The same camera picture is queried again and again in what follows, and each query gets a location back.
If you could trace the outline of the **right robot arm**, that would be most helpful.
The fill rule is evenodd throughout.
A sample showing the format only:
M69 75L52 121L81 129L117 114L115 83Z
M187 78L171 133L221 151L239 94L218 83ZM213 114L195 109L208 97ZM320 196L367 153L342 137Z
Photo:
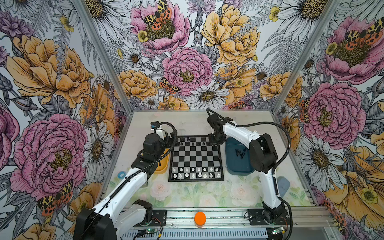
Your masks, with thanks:
M275 170L278 165L278 154L272 138L268 134L259 134L250 131L246 126L233 122L230 118L223 118L218 114L211 114L207 122L213 132L209 134L212 145L222 145L227 137L239 141L249 150L250 164L260 174L263 190L263 215L268 224L275 223L285 214Z

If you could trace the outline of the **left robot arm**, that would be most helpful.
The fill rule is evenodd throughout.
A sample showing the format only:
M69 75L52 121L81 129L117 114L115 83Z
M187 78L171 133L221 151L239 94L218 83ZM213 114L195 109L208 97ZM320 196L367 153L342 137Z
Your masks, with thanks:
M151 220L152 204L137 201L128 210L136 191L141 188L168 156L178 141L178 131L168 122L157 123L153 132L145 137L143 149L138 153L124 179L91 210L77 216L75 240L117 240L137 224Z

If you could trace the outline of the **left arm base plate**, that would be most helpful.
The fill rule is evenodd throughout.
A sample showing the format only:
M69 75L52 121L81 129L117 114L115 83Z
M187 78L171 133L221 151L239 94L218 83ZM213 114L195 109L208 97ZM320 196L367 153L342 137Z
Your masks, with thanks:
M155 209L152 211L152 218L149 227L165 227L167 223L167 210Z

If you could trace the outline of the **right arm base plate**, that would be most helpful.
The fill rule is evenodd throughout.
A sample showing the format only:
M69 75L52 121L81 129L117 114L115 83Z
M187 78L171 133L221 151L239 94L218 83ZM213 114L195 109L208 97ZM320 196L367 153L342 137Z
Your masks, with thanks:
M282 225L285 227L289 226L292 220L287 210L284 210L283 214L273 219L271 215L265 214L263 209L246 210L244 219L248 220L251 226Z

